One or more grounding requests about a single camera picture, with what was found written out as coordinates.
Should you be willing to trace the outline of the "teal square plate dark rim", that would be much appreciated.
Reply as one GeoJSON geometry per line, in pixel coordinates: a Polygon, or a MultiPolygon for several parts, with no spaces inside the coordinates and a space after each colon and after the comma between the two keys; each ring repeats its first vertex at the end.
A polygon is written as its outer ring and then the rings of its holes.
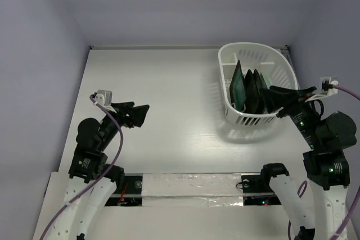
{"type": "Polygon", "coordinates": [[[246,101],[246,92],[244,87],[244,76],[241,69],[241,63],[238,60],[231,83],[229,86],[229,93],[230,93],[230,99],[231,99],[231,105],[237,110],[237,111],[243,111],[246,101]]]}

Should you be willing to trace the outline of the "white plastic dish rack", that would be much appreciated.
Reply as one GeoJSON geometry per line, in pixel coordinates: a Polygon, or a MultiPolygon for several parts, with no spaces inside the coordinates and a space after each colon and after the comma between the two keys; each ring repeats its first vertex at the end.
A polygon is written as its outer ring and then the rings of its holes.
{"type": "Polygon", "coordinates": [[[246,114],[237,111],[231,105],[229,87],[238,60],[243,72],[257,69],[269,78],[271,85],[298,89],[298,81],[293,68],[283,54],[264,44],[229,43],[222,46],[218,51],[220,88],[224,115],[227,121],[235,126],[255,126],[270,123],[276,118],[275,113],[246,114]]]}

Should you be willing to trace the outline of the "pale green rectangular berry plate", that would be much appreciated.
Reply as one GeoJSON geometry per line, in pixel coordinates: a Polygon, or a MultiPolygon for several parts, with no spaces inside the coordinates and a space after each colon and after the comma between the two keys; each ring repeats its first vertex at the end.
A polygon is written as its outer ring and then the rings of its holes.
{"type": "Polygon", "coordinates": [[[271,86],[271,82],[270,82],[269,78],[266,75],[264,75],[263,73],[260,73],[260,78],[261,78],[263,84],[267,88],[269,88],[271,86]]]}

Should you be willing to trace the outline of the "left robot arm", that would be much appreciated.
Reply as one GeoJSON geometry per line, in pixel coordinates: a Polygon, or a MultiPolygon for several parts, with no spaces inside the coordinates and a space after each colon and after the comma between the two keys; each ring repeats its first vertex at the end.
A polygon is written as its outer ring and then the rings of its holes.
{"type": "Polygon", "coordinates": [[[114,192],[124,187],[125,174],[115,161],[107,162],[105,149],[116,135],[123,143],[122,128],[143,125],[149,105],[134,102],[92,103],[105,113],[98,121],[87,118],[78,125],[77,146],[69,168],[69,181],[61,210],[48,239],[88,239],[101,210],[114,192]]]}

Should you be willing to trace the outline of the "black floral square plate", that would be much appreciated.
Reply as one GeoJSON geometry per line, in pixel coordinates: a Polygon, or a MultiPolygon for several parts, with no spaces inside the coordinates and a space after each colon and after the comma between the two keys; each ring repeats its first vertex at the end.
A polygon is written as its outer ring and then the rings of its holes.
{"type": "Polygon", "coordinates": [[[251,70],[248,70],[245,75],[244,87],[246,93],[245,113],[255,114],[258,107],[258,92],[254,74],[251,70]]]}
{"type": "Polygon", "coordinates": [[[263,96],[262,96],[260,90],[263,88],[267,89],[267,85],[263,78],[263,75],[257,69],[254,70],[253,75],[254,75],[255,84],[256,84],[256,87],[258,90],[258,108],[256,110],[256,113],[263,114],[266,107],[265,107],[263,96]]]}

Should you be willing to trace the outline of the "silver taped base bar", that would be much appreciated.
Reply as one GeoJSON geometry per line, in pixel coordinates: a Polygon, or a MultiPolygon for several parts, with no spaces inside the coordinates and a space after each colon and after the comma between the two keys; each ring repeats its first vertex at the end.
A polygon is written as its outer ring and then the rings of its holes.
{"type": "Polygon", "coordinates": [[[240,174],[143,174],[142,206],[242,206],[240,180],[240,174]]]}

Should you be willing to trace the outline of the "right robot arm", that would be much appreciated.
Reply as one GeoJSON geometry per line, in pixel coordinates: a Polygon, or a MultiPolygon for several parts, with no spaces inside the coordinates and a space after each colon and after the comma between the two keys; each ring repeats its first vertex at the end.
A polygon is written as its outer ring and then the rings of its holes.
{"type": "Polygon", "coordinates": [[[273,190],[292,225],[295,239],[347,239],[346,227],[359,201],[356,195],[350,208],[346,197],[350,185],[350,167],[344,155],[356,144],[357,127],[353,119],[340,111],[328,117],[317,112],[315,87],[295,90],[276,86],[260,89],[265,107],[278,118],[289,117],[310,150],[303,153],[308,184],[312,189],[314,216],[310,216],[284,164],[263,166],[259,184],[273,190]]]}

